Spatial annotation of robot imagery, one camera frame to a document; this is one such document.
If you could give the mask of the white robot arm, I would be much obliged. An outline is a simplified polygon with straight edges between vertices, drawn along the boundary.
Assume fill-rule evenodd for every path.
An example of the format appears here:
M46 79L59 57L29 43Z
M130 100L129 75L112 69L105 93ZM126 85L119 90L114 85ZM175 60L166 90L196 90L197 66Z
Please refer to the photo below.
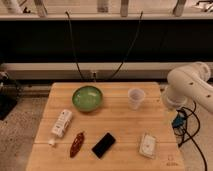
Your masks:
M213 114L213 86L210 67L204 62L194 62L171 70L167 75L168 85L162 93L162 101L169 109L183 107L187 99L200 104Z

